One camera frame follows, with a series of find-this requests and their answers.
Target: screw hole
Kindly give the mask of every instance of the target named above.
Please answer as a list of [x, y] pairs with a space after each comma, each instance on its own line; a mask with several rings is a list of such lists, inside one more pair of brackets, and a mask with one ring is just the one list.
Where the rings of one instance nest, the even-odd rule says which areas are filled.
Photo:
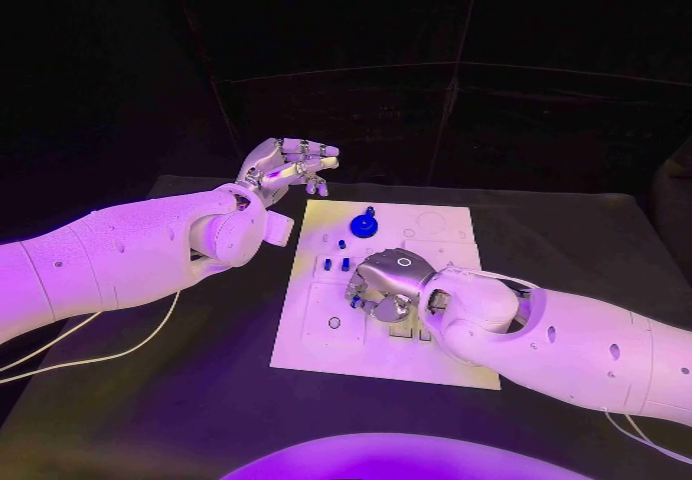
[[613, 355], [613, 360], [620, 358], [620, 347], [617, 346], [617, 343], [610, 346], [610, 354]]

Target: robotic hand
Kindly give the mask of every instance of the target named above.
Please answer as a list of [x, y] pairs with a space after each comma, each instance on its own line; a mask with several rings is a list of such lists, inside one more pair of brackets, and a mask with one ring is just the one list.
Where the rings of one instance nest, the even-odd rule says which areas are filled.
[[235, 183], [209, 192], [118, 205], [46, 235], [0, 245], [0, 343], [84, 313], [143, 305], [284, 246], [293, 220], [267, 211], [294, 184], [327, 195], [316, 172], [339, 150], [265, 140]]
[[[381, 302], [363, 300], [372, 289]], [[401, 248], [356, 267], [346, 300], [383, 322], [404, 320], [418, 308], [456, 360], [492, 368], [545, 395], [692, 426], [692, 332], [503, 275], [454, 266], [435, 272]], [[507, 333], [512, 321], [523, 327]]]

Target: table surface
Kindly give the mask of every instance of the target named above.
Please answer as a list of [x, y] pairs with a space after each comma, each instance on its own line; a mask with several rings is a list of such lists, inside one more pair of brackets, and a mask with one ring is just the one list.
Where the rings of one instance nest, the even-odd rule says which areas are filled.
[[[164, 176], [151, 197], [223, 179]], [[332, 185], [334, 200], [469, 206], [483, 268], [600, 298], [683, 328], [692, 289], [634, 199], [487, 190]], [[0, 435], [12, 478], [218, 478], [270, 452], [358, 432], [458, 438], [594, 478], [689, 478], [692, 468], [621, 435], [603, 413], [502, 379], [502, 391], [270, 368], [307, 195], [272, 207], [296, 219], [288, 246], [182, 292], [147, 346], [33, 378]], [[147, 336], [172, 297], [105, 313], [43, 364], [118, 352]], [[642, 419], [688, 455], [686, 427]]]

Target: white robotic arm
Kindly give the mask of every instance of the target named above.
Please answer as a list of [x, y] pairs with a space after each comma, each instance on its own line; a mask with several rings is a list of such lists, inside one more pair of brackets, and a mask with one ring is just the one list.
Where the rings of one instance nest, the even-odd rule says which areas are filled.
[[[509, 279], [528, 287], [513, 291], [499, 278], [509, 279], [453, 266], [435, 272], [418, 255], [394, 249], [359, 265], [346, 298], [388, 322], [418, 306], [438, 345], [458, 361], [492, 368], [551, 397], [692, 426], [692, 332]], [[379, 304], [360, 300], [368, 288], [385, 294]], [[513, 320], [523, 327], [506, 333]]]
[[326, 195], [314, 174], [334, 147], [268, 139], [236, 183], [118, 205], [53, 232], [0, 245], [0, 343], [78, 314], [143, 305], [239, 267], [262, 240], [284, 246], [293, 220], [267, 211], [291, 184]]

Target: blue component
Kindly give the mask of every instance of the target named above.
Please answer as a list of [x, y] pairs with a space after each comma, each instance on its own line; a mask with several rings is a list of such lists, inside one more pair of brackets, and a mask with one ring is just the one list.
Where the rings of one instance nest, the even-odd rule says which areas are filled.
[[368, 207], [365, 214], [350, 221], [350, 232], [358, 238], [370, 238], [378, 233], [378, 221], [372, 207]]

